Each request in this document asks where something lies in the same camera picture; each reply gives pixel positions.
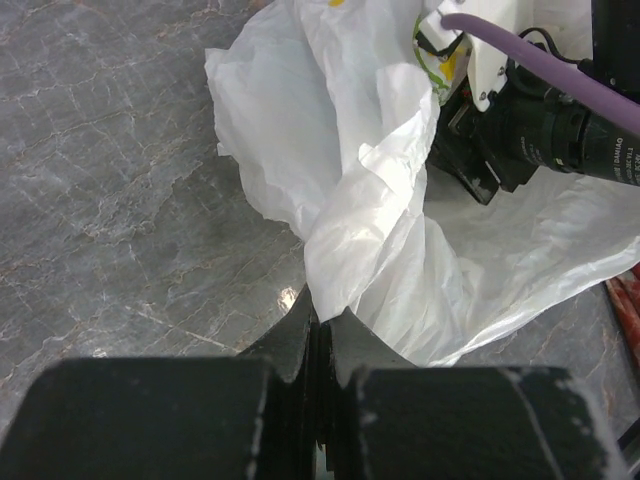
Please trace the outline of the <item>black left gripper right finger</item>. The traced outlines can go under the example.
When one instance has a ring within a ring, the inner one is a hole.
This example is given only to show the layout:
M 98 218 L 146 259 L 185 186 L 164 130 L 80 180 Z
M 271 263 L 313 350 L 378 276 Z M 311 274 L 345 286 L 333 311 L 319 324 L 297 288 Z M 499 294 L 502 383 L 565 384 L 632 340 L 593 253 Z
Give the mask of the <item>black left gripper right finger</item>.
M 321 325 L 320 361 L 327 390 L 346 390 L 351 384 L 378 384 L 418 369 L 349 308 Z

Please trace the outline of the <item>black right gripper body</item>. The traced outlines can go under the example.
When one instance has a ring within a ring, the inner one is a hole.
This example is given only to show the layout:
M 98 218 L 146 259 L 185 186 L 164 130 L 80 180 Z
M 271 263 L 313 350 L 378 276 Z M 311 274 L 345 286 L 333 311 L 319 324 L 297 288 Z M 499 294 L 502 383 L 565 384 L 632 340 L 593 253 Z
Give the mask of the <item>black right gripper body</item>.
M 465 79 L 441 109 L 429 163 L 458 180 L 480 204 L 512 193 L 542 166 L 553 169 L 549 123 L 552 87 L 510 60 L 507 83 L 482 112 Z

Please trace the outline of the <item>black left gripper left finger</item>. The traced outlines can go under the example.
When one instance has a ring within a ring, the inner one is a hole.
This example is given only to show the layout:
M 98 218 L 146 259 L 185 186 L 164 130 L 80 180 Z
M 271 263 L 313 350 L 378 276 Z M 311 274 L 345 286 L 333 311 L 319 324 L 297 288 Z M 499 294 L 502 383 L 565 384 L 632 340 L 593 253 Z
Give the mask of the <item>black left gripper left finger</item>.
M 318 327 L 311 292 L 305 285 L 289 311 L 260 338 L 242 350 L 238 357 L 267 359 L 279 377 L 293 383 L 303 369 L 308 345 Z

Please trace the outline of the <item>white plastic bag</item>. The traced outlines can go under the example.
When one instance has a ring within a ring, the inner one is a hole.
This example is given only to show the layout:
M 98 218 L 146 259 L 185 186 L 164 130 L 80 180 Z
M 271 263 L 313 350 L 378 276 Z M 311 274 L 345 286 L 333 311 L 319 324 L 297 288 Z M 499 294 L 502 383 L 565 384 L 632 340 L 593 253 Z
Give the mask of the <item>white plastic bag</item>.
M 411 37 L 429 8 L 276 1 L 204 68 L 249 203 L 304 241 L 319 319 L 351 309 L 449 365 L 636 264 L 639 191 L 541 169 L 482 206 L 427 167 L 438 103 Z

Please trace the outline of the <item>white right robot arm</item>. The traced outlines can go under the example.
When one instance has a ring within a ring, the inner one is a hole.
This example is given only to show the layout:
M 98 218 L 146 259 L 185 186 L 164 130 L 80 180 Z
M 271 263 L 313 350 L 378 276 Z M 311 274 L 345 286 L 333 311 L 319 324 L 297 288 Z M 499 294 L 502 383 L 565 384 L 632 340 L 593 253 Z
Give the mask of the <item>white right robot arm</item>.
M 442 106 L 428 161 L 480 204 L 541 167 L 639 182 L 639 5 L 594 1 L 592 51 L 572 59 L 528 22 L 522 1 L 445 1 L 421 20 L 417 47 L 449 60 L 470 46 Z

